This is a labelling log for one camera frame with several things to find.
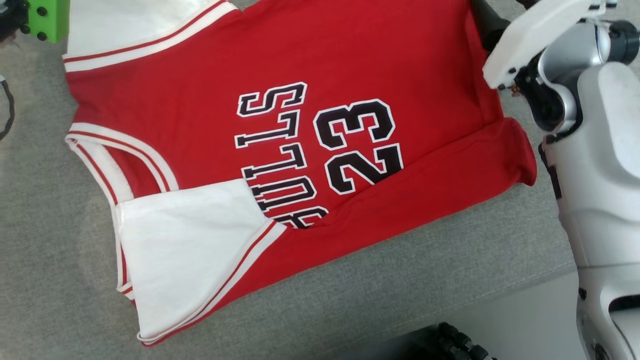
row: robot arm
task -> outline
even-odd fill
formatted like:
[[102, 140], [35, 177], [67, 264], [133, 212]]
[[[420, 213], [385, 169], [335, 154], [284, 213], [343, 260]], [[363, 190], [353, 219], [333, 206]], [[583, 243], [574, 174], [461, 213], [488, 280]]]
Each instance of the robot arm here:
[[522, 93], [545, 134], [539, 151], [578, 268], [585, 353], [640, 359], [640, 81], [626, 66], [640, 35], [600, 19], [617, 1], [518, 2], [531, 8], [511, 24], [474, 2], [491, 51], [485, 80]]

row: bulls jersey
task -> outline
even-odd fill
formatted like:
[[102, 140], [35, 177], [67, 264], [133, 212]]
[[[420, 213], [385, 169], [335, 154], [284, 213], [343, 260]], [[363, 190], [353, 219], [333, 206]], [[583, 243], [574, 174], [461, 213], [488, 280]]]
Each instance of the bulls jersey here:
[[532, 184], [485, 58], [467, 0], [72, 2], [67, 142], [138, 338]]

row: black cable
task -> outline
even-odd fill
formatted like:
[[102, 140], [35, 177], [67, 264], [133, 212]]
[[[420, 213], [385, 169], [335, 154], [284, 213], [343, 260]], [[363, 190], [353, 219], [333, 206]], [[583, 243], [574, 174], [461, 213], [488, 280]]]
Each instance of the black cable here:
[[9, 100], [9, 120], [6, 121], [4, 125], [4, 130], [0, 133], [0, 140], [2, 140], [11, 129], [11, 125], [13, 125], [13, 120], [15, 119], [15, 101], [13, 100], [13, 95], [9, 91], [9, 84], [6, 83], [6, 80], [0, 76], [0, 85], [4, 89], [4, 93], [6, 94], [7, 100]]

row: gray fabric surface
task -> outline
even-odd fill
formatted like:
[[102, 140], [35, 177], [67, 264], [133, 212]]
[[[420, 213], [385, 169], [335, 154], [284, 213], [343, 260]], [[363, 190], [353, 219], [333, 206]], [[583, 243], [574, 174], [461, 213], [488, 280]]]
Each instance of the gray fabric surface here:
[[[510, 18], [519, 12], [512, 1], [494, 4]], [[618, 16], [640, 23], [639, 3], [622, 7]], [[77, 105], [64, 79], [62, 46], [22, 35], [18, 43], [20, 48], [0, 50], [0, 74], [9, 81], [18, 114], [0, 143], [0, 357], [331, 358], [573, 268], [539, 163], [534, 188], [514, 186], [496, 199], [298, 274], [143, 348], [135, 340], [135, 310], [115, 291], [108, 204], [63, 141]], [[507, 94], [503, 106], [537, 145], [540, 135], [524, 100]], [[0, 99], [5, 113], [6, 100]]]

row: white fabric panel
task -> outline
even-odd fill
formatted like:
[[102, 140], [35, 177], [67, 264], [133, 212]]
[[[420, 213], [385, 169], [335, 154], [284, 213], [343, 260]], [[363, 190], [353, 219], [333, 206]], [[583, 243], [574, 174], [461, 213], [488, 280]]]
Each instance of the white fabric panel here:
[[67, 55], [99, 54], [169, 35], [213, 1], [71, 0]]
[[272, 223], [244, 179], [141, 197], [116, 210], [141, 338], [201, 309]]
[[[113, 157], [111, 157], [105, 146], [96, 142], [82, 140], [79, 140], [78, 144], [85, 149], [86, 153], [91, 157], [98, 169], [104, 175], [104, 180], [109, 184], [113, 190], [113, 195], [116, 197], [113, 199], [114, 203], [133, 199], [133, 192], [131, 191], [127, 178], [124, 176], [122, 169]], [[85, 161], [84, 164], [88, 168], [93, 166], [89, 161]], [[108, 191], [105, 194], [107, 195], [107, 198], [111, 197]]]
[[[194, 17], [198, 17], [197, 20], [194, 20], [188, 27], [184, 28], [180, 32], [172, 34], [172, 36], [164, 39], [163, 41], [130, 49], [121, 53], [99, 56], [91, 59], [69, 61], [65, 63], [65, 69], [67, 72], [91, 70], [158, 53], [187, 40], [189, 37], [192, 37], [207, 26], [213, 24], [227, 13], [237, 10], [232, 3], [228, 2], [214, 4], [211, 7], [213, 9], [210, 11], [205, 10], [204, 15], [202, 16], [200, 12], [195, 14]], [[73, 56], [73, 54], [67, 54], [65, 58], [70, 58], [71, 56]]]
[[251, 240], [248, 242], [248, 251], [243, 251], [243, 254], [246, 254], [246, 257], [242, 260], [240, 264], [234, 269], [232, 276], [229, 278], [228, 282], [220, 290], [216, 290], [215, 294], [211, 294], [209, 301], [204, 304], [191, 318], [186, 321], [183, 321], [171, 329], [167, 329], [164, 333], [159, 334], [153, 338], [144, 338], [138, 333], [138, 340], [144, 342], [146, 345], [153, 345], [154, 343], [164, 339], [167, 335], [173, 333], [180, 328], [191, 325], [197, 321], [200, 321], [202, 318], [205, 318], [211, 310], [213, 310], [216, 305], [222, 300], [222, 298], [231, 290], [238, 281], [245, 275], [245, 273], [249, 270], [249, 268], [253, 265], [253, 263], [258, 260], [258, 257], [269, 247], [271, 244], [276, 241], [282, 233], [287, 229], [286, 226], [278, 223], [278, 222], [267, 222], [265, 226], [262, 227], [259, 231], [259, 235], [255, 236], [255, 240]]

